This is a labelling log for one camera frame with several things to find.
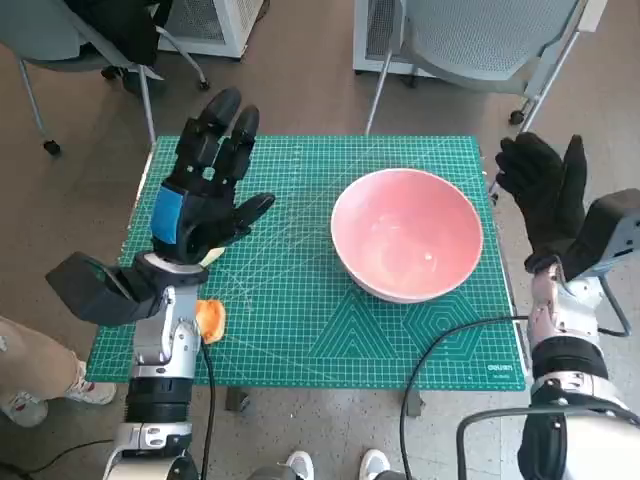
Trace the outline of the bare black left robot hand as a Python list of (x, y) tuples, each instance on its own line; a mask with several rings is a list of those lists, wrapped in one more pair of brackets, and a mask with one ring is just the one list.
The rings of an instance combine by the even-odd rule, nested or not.
[(185, 123), (151, 216), (153, 251), (166, 261), (201, 262), (210, 250), (247, 236), (275, 202), (274, 194), (263, 192), (235, 203), (260, 120), (256, 106), (240, 104), (241, 92), (226, 88)]

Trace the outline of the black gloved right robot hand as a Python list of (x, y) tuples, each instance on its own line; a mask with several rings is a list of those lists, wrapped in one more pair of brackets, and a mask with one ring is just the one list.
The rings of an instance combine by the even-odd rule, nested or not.
[(524, 132), (503, 138), (495, 160), (497, 183), (511, 194), (524, 218), (532, 248), (525, 269), (536, 273), (565, 254), (583, 226), (587, 180), (583, 139), (572, 136), (560, 156), (541, 137)]

